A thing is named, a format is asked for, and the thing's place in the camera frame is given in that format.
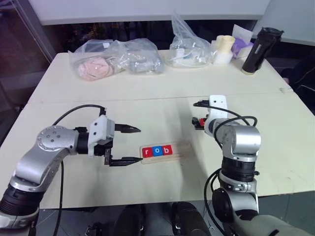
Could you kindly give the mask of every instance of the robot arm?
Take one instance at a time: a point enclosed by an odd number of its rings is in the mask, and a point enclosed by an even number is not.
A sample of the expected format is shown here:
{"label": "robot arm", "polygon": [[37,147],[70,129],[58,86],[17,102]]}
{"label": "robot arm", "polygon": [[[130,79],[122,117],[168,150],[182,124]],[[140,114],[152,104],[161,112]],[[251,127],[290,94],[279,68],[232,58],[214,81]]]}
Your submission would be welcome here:
{"label": "robot arm", "polygon": [[141,160],[136,157],[112,159],[114,131],[140,132],[139,129],[116,124],[100,115],[90,125],[74,130],[50,126],[42,130],[34,146],[22,157],[0,202],[0,229],[19,229],[29,225],[37,216],[39,203],[68,155],[88,154],[105,157],[110,166],[126,166]]}
{"label": "robot arm", "polygon": [[[202,101],[195,106],[209,106]],[[255,162],[261,144],[259,131],[254,126],[235,121],[220,125],[227,118],[215,118],[204,122],[208,130],[222,145],[223,160],[219,173],[220,188],[214,190],[212,203],[216,217],[223,223],[226,235],[233,236],[310,236],[284,221],[270,215],[258,214],[258,197],[254,176]],[[192,123],[200,130],[201,124]]]}

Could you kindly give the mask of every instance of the clear plastic bag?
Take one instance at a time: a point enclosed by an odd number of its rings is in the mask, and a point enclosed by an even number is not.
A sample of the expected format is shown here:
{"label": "clear plastic bag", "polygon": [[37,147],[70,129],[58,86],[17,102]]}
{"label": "clear plastic bag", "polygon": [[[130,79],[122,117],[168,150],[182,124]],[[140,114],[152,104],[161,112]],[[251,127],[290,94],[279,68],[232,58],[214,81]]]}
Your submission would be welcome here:
{"label": "clear plastic bag", "polygon": [[159,74],[164,71],[164,64],[156,45],[147,38],[138,38],[127,42],[116,40],[104,55],[117,57],[118,67],[132,74]]}
{"label": "clear plastic bag", "polygon": [[117,65],[117,58],[108,57],[104,52],[113,42],[111,39],[92,39],[83,44],[74,53],[68,51],[70,65],[75,72],[88,81],[102,79],[122,70]]}
{"label": "clear plastic bag", "polygon": [[167,63],[174,67],[203,67],[210,62],[210,43],[195,35],[176,13],[172,15],[175,37],[169,47]]}
{"label": "clear plastic bag", "polygon": [[74,53],[102,53],[112,42],[112,39],[91,39],[77,48]]}

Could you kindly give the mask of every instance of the black thermos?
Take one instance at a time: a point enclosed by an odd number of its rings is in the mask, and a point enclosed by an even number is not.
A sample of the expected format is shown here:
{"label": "black thermos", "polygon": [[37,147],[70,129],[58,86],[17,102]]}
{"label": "black thermos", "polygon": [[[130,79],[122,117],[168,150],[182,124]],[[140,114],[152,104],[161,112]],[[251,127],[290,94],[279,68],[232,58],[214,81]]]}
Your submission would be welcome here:
{"label": "black thermos", "polygon": [[284,31],[263,27],[258,33],[252,50],[242,67],[242,72],[252,75],[255,71],[259,70],[265,57],[268,56],[274,45],[281,40],[283,33]]}

